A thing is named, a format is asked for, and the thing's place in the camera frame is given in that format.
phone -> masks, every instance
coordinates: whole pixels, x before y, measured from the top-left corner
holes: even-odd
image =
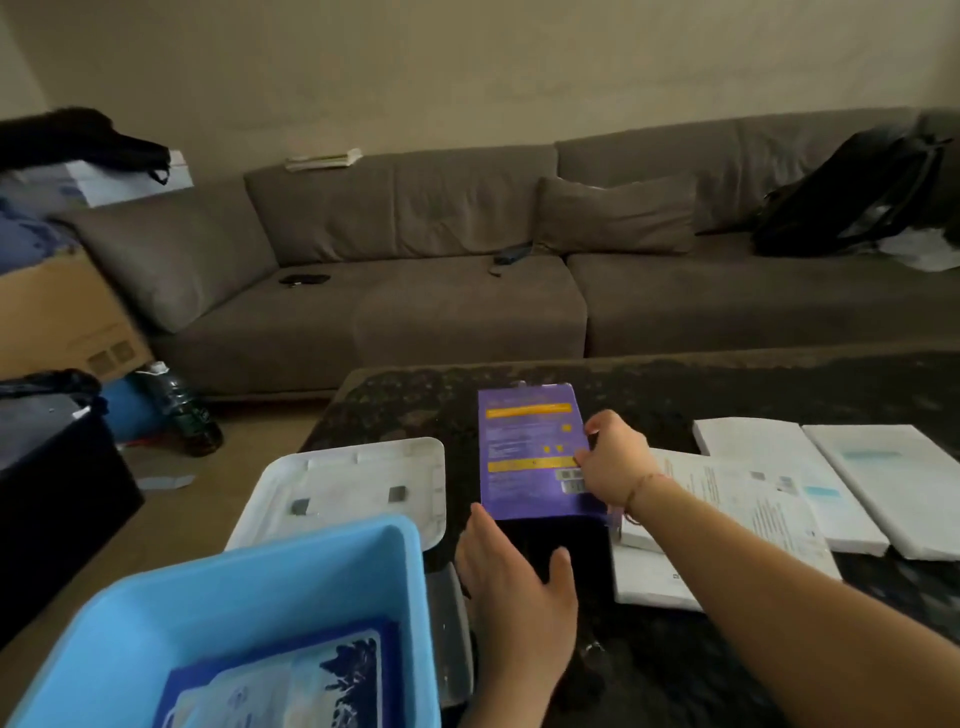
[[[330,276],[324,273],[296,273],[293,276],[286,276],[280,279],[280,283],[287,288],[293,288],[295,285],[320,285],[330,280]]]

blue container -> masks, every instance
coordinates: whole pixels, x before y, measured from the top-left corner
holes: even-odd
[[[420,535],[402,516],[148,571],[94,596],[11,728],[149,728],[170,670],[386,618],[400,629],[406,728],[439,728]]]

white plastic tray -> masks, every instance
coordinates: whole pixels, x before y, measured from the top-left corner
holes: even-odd
[[[263,471],[225,551],[384,513],[408,516],[420,546],[446,532],[444,444],[432,437],[314,450]]]

black bag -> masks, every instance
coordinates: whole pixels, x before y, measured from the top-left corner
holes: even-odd
[[[161,184],[170,177],[169,149],[117,132],[96,109],[57,109],[0,121],[0,172],[74,159],[115,172],[146,172]]]
[[[854,134],[820,168],[767,195],[756,253],[830,255],[903,232],[920,215],[948,143],[889,126]]]

sofa backrest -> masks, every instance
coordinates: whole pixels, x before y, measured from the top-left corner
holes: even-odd
[[[346,169],[250,172],[247,189],[281,266],[488,254],[533,236],[552,145],[362,158]]]
[[[922,128],[926,133],[953,139],[919,221],[920,225],[942,226],[960,215],[960,109],[929,109],[924,112]]]
[[[877,124],[912,126],[915,109],[774,114],[636,129],[557,143],[565,180],[610,187],[694,172],[694,227],[736,225],[781,184],[799,179],[852,134]]]

